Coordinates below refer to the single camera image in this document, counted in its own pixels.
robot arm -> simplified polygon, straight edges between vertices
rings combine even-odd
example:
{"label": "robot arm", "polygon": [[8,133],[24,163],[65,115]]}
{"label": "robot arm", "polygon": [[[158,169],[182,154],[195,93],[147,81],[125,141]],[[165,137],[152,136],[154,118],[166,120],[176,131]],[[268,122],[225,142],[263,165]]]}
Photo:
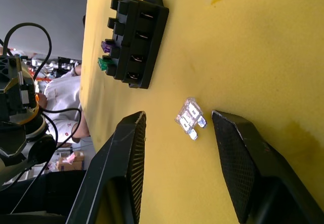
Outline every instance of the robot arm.
{"label": "robot arm", "polygon": [[[25,25],[15,26],[8,34]],[[9,37],[0,56],[0,186],[48,161],[56,148],[53,137],[46,135],[48,126],[36,101],[34,79],[19,57],[7,56]]]}

wall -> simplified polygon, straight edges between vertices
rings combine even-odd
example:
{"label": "wall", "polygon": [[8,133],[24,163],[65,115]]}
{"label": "wall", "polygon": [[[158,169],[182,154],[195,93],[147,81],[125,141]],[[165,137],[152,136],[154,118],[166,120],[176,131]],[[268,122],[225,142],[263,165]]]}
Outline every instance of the wall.
{"label": "wall", "polygon": [[[34,22],[50,34],[52,55],[82,59],[87,0],[0,0],[0,38],[16,24]],[[23,27],[11,37],[9,46],[26,52],[47,54],[48,42],[38,28]]]}

green fuse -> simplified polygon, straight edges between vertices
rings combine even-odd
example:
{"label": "green fuse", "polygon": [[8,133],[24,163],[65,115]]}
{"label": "green fuse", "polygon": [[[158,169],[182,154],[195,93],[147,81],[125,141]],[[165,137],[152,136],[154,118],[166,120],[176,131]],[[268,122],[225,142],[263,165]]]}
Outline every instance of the green fuse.
{"label": "green fuse", "polygon": [[106,60],[103,60],[102,58],[98,58],[98,64],[102,71],[107,70],[107,61]]}

person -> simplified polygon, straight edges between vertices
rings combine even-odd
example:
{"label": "person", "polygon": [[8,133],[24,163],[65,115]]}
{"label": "person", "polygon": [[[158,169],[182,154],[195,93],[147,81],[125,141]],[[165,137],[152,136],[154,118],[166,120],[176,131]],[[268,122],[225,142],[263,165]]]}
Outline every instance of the person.
{"label": "person", "polygon": [[[79,100],[81,65],[76,66],[70,72],[60,78],[49,82],[44,94],[38,93],[39,105],[47,110],[57,111],[67,108],[81,108]],[[63,142],[76,129],[79,113],[78,111],[66,111],[58,114],[46,113],[54,122],[58,130],[58,141]],[[55,130],[50,122],[49,131],[55,138]],[[68,140],[69,143],[78,143],[81,138],[89,136],[89,129],[84,114],[81,115],[80,125],[74,136]]]}

purple fuse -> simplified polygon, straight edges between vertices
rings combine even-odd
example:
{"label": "purple fuse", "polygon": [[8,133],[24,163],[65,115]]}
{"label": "purple fuse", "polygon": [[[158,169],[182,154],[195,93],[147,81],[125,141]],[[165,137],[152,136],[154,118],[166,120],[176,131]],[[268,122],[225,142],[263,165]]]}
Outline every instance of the purple fuse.
{"label": "purple fuse", "polygon": [[109,53],[112,45],[106,44],[104,41],[101,42],[101,48],[104,53]]}

